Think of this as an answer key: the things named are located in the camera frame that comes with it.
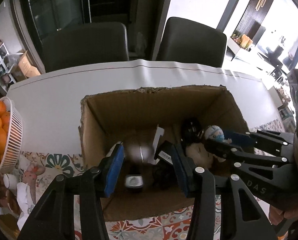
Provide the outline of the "person right hand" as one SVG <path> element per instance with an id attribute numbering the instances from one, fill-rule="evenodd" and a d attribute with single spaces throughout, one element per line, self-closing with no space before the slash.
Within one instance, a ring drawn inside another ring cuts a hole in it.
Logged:
<path id="1" fill-rule="evenodd" d="M 288 211 L 270 206 L 269 220 L 278 239 L 298 239 L 298 205 Z"/>

